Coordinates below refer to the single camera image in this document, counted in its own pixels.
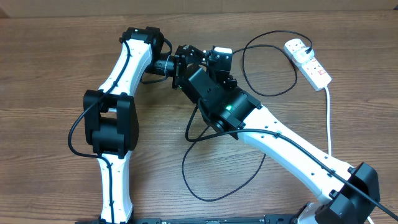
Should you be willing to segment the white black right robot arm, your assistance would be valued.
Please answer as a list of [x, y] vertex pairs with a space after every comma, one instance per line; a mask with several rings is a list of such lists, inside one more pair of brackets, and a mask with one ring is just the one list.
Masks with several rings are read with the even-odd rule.
[[207, 64], [187, 62], [178, 85], [200, 111], [217, 138], [230, 135], [257, 147], [293, 174], [316, 196], [291, 223], [364, 223], [380, 206], [377, 172], [368, 164], [353, 167], [328, 155], [280, 123], [255, 97]]

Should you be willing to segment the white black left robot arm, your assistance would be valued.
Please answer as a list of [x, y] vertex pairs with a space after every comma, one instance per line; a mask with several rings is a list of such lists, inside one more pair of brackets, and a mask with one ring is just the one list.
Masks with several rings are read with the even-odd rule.
[[86, 141], [101, 170], [103, 207], [97, 223], [132, 222], [129, 162], [139, 138], [134, 95], [143, 74], [174, 76], [179, 58], [189, 62], [208, 58], [208, 52], [194, 47], [184, 47], [175, 56], [163, 53], [166, 39], [155, 27], [130, 27], [120, 42], [122, 51], [108, 79], [83, 97]]

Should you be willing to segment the white charger adapter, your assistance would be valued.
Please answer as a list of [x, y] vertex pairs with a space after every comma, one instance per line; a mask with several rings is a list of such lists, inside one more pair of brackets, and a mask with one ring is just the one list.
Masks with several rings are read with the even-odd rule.
[[308, 47], [302, 48], [293, 53], [294, 62], [299, 67], [310, 61], [314, 56], [315, 52], [312, 49], [310, 50]]

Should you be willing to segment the white power strip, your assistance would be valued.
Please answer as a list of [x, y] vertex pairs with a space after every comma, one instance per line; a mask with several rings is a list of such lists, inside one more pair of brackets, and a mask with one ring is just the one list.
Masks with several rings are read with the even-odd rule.
[[[295, 62], [293, 59], [293, 53], [302, 48], [307, 48], [307, 46], [300, 39], [289, 40], [284, 45], [285, 52], [294, 64]], [[332, 81], [331, 76], [327, 73], [315, 56], [302, 66], [299, 67], [296, 65], [296, 67], [301, 71], [301, 73], [316, 91], [326, 88]]]

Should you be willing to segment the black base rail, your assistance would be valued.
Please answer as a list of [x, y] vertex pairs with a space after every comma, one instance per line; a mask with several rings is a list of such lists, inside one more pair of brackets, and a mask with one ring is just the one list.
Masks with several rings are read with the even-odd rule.
[[263, 217], [237, 218], [188, 218], [168, 219], [161, 218], [131, 218], [128, 224], [289, 224], [295, 219], [294, 214], [273, 214]]

